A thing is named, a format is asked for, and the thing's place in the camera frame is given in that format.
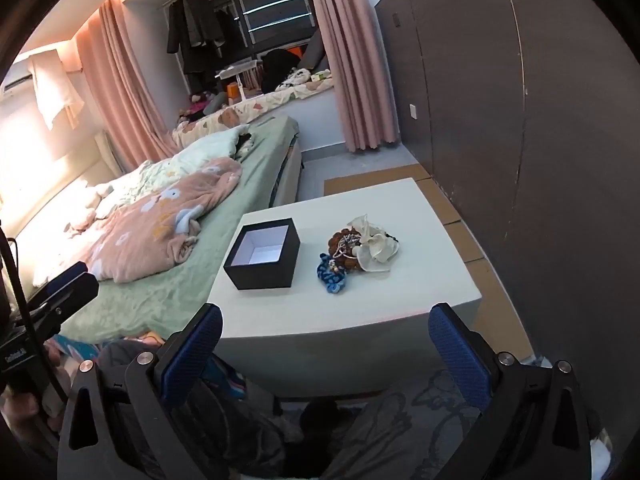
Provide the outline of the person's left hand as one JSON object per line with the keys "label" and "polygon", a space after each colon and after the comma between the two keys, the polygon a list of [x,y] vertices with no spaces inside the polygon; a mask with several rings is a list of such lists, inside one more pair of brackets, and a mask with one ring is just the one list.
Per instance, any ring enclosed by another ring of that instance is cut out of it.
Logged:
{"label": "person's left hand", "polygon": [[[52,340],[48,340],[44,344],[44,348],[47,351],[49,361],[54,368],[61,366],[61,352],[55,347]],[[4,419],[9,424],[14,436],[21,440],[38,444],[44,442],[44,432],[37,428],[35,422],[32,419],[37,419],[42,422],[39,416],[39,404],[38,400],[31,393],[13,393],[11,390],[6,390],[2,394],[3,404],[1,411]],[[56,417],[49,417],[47,420],[47,426],[56,436],[62,428],[64,414],[58,414]]]}

